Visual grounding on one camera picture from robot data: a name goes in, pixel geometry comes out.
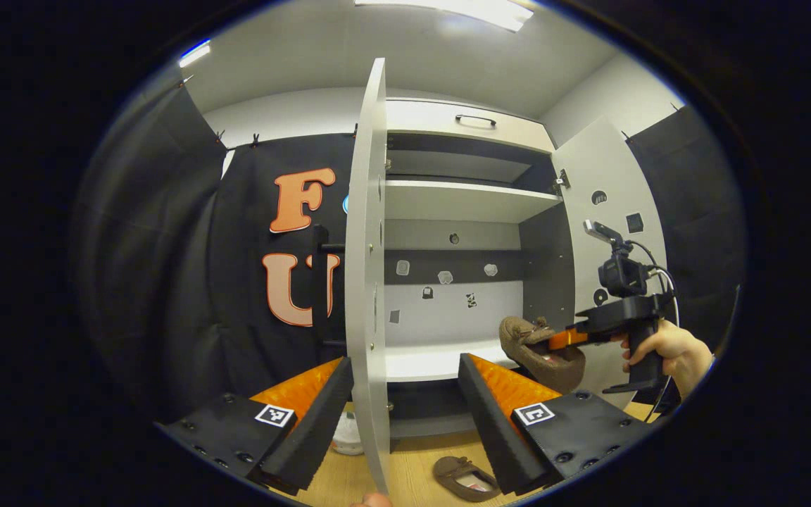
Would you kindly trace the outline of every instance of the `wooden table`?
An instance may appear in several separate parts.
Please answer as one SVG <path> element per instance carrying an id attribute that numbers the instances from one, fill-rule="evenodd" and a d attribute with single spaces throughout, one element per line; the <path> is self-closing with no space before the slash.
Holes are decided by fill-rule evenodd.
<path id="1" fill-rule="evenodd" d="M 643 420 L 650 407 L 651 405 L 632 401 L 624 411 Z M 351 410 L 351 407 L 347 405 L 346 410 Z M 401 440 L 394 447 L 394 452 L 390 453 L 389 484 L 393 505 L 412 507 L 463 504 L 493 507 L 512 503 L 519 498 L 515 494 L 500 494 L 481 503 L 471 503 L 457 497 L 438 484 L 431 473 L 434 463 L 444 456 L 467 456 L 478 468 L 493 472 L 477 431 Z M 348 507 L 350 503 L 361 501 L 363 494 L 374 490 L 365 455 L 345 456 L 328 449 L 325 461 L 315 474 L 308 491 L 300 491 L 296 496 L 277 493 L 315 507 Z"/>

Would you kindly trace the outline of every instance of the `cabinet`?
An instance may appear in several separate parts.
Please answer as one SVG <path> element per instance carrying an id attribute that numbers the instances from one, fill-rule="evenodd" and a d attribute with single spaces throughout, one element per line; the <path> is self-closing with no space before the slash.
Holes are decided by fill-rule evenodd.
<path id="1" fill-rule="evenodd" d="M 585 219 L 665 263 L 653 196 L 608 121 L 556 148 L 534 120 L 386 99 L 384 68 L 378 58 L 358 121 L 344 258 L 353 401 L 381 491 L 390 437 L 471 428 L 451 396 L 460 353 L 514 368 L 499 346 L 502 318 L 543 315 L 559 328 L 595 304 L 596 268 L 610 250 L 584 233 Z M 563 170 L 570 185 L 554 185 Z M 642 231 L 629 232 L 629 216 Z M 585 353 L 582 388 L 627 381 L 617 344 Z M 389 410 L 396 396 L 414 401 L 420 392 L 425 403 Z M 633 394 L 604 397 L 624 408 Z"/>

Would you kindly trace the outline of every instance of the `brown shoe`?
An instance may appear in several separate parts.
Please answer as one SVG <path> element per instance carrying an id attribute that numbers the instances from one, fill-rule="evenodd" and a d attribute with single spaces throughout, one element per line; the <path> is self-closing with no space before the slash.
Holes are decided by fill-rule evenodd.
<path id="1" fill-rule="evenodd" d="M 445 488 L 468 501 L 485 501 L 499 494 L 493 475 L 461 456 L 445 456 L 434 463 L 434 478 Z"/>
<path id="2" fill-rule="evenodd" d="M 566 394 L 580 385 L 586 357 L 573 346 L 548 350 L 547 342 L 554 334 L 544 318 L 531 324 L 521 317 L 506 317 L 499 324 L 499 344 L 505 355 L 527 368 L 537 382 Z"/>

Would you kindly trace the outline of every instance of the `door hinge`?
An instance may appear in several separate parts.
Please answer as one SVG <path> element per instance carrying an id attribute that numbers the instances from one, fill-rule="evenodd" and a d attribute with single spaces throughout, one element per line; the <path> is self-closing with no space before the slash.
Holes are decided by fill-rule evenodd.
<path id="1" fill-rule="evenodd" d="M 572 187 L 572 183 L 569 183 L 569 175 L 565 173 L 564 169 L 559 172 L 559 176 L 553 182 L 553 192 L 557 196 L 562 196 L 562 187 L 566 187 L 566 189 Z"/>

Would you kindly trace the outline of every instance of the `drawer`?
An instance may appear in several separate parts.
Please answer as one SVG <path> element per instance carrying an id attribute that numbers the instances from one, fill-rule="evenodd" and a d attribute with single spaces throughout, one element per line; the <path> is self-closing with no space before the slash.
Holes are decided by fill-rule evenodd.
<path id="1" fill-rule="evenodd" d="M 555 151 L 543 124 L 446 102 L 386 100 L 387 132 L 436 134 L 500 142 L 540 153 Z"/>

